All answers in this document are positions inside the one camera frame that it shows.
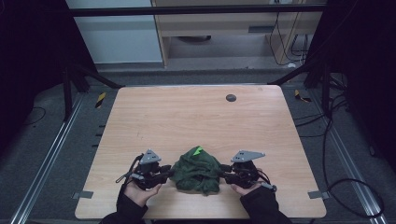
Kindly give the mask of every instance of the green towel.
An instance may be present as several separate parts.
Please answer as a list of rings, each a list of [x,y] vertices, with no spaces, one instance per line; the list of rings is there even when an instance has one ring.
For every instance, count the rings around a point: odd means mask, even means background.
[[[216,158],[201,147],[194,147],[180,156],[172,169],[175,174],[170,178],[177,189],[197,190],[203,194],[219,192],[219,165]]]

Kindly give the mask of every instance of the sleeve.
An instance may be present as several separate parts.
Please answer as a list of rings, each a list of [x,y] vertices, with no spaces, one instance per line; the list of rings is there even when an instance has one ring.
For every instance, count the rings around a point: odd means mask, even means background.
[[[140,207],[127,196],[122,194],[117,206],[117,212],[107,215],[100,222],[101,224],[137,224],[141,223],[143,215],[148,211],[148,207]]]
[[[276,196],[269,189],[254,189],[240,200],[253,224],[291,224],[290,219],[279,211]]]

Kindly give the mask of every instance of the metal bracket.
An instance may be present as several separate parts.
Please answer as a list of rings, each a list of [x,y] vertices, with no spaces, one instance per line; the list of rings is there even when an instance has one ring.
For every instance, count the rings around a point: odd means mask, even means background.
[[[91,199],[93,195],[92,191],[82,191],[82,192],[74,192],[72,195],[72,199],[79,199],[79,198],[87,198]]]
[[[316,199],[316,198],[321,198],[323,200],[329,199],[330,198],[330,193],[329,192],[320,192],[319,190],[317,191],[309,191],[308,192],[309,198],[310,199]]]
[[[153,150],[151,150],[151,148],[149,148],[145,155],[143,155],[143,158],[140,160],[140,164],[148,164],[148,163],[152,163],[152,162],[156,162],[156,161],[160,161],[161,157],[159,157],[157,154],[155,154],[155,152]]]
[[[231,159],[231,162],[245,162],[245,161],[253,161],[254,159],[264,157],[265,154],[263,152],[252,152],[239,150],[238,153]]]

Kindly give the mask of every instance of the wooden table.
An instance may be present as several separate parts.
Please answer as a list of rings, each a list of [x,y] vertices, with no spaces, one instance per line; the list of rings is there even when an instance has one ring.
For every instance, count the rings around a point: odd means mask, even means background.
[[[226,96],[234,94],[235,102]],[[278,86],[176,86],[120,89],[80,198],[78,218],[102,218],[116,211],[120,185],[136,156],[151,148],[173,165],[179,156],[201,146],[222,164],[232,164],[239,149],[264,152],[254,160],[277,185],[280,210],[288,217],[324,217],[321,199],[304,149]],[[223,179],[220,192],[204,196],[178,191],[168,180],[148,201],[145,218],[248,218]]]

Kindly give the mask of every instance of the human hand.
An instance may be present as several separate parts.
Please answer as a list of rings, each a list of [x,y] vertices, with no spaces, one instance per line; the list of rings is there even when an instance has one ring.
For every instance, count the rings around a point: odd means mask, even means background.
[[[131,183],[126,186],[124,194],[132,201],[134,201],[134,203],[136,203],[140,207],[143,207],[145,206],[149,198],[158,193],[161,186],[162,184],[159,184],[152,189],[143,190],[139,188],[134,181],[131,181]]]
[[[253,191],[254,189],[259,188],[261,185],[262,185],[261,183],[256,183],[249,189],[244,189],[244,188],[241,188],[235,184],[231,184],[231,189],[233,189],[235,192],[239,193],[240,195],[245,196],[245,195],[249,194],[251,191]]]

